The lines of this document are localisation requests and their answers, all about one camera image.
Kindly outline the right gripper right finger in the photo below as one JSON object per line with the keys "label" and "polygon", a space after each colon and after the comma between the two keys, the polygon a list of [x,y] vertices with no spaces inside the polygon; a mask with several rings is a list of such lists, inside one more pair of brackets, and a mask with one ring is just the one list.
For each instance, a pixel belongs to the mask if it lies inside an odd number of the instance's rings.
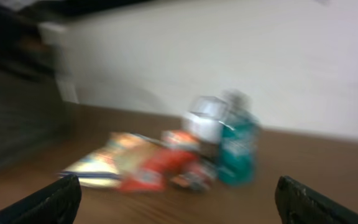
{"label": "right gripper right finger", "polygon": [[358,224],[358,213],[289,176],[279,178],[275,204],[283,224]]}

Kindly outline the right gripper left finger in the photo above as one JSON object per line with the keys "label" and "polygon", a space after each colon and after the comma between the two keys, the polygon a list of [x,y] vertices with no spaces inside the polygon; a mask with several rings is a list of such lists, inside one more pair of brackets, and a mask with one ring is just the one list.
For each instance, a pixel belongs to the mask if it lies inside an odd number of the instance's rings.
{"label": "right gripper left finger", "polygon": [[81,202],[76,175],[67,175],[0,210],[0,224],[73,224]]}

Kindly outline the beige snack bag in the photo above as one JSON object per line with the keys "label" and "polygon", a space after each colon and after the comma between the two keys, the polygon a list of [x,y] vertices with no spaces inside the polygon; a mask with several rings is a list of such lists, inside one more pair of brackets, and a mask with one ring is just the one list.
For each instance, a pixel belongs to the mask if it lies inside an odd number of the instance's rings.
{"label": "beige snack bag", "polygon": [[63,169],[59,177],[76,175],[82,186],[115,189],[161,149],[158,141],[140,134],[112,133],[105,146]]}

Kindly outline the teal mouthwash bottle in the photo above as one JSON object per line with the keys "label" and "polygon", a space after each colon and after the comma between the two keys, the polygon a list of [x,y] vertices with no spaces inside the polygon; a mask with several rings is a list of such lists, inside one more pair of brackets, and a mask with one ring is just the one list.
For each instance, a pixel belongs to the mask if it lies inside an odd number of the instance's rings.
{"label": "teal mouthwash bottle", "polygon": [[227,185],[248,184],[256,170],[259,125],[248,109],[245,94],[229,90],[224,92],[224,99],[228,111],[219,143],[218,178]]}

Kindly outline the red snack bag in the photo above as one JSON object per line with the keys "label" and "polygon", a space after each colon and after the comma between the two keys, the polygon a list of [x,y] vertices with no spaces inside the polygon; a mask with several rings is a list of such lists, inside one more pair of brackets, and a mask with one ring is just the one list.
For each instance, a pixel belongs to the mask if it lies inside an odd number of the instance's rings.
{"label": "red snack bag", "polygon": [[176,174],[198,160],[197,154],[181,149],[162,149],[146,160],[133,174],[122,180],[121,192],[160,192],[165,189],[166,176]]}

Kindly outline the hex wrench set packet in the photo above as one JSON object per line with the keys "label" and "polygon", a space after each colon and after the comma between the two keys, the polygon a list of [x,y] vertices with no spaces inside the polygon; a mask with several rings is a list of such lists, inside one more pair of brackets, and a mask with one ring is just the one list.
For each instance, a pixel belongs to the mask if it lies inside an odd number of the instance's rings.
{"label": "hex wrench set packet", "polygon": [[216,180],[216,168],[208,161],[196,161],[185,166],[181,174],[170,179],[179,189],[192,192],[208,191]]}

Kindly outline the orange snack packet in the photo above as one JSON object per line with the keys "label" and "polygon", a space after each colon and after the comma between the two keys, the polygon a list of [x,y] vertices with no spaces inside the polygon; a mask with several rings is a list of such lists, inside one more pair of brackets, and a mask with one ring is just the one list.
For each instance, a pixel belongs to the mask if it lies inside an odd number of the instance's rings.
{"label": "orange snack packet", "polygon": [[182,130],[162,132],[163,145],[170,149],[197,151],[200,148],[199,140],[192,134]]}

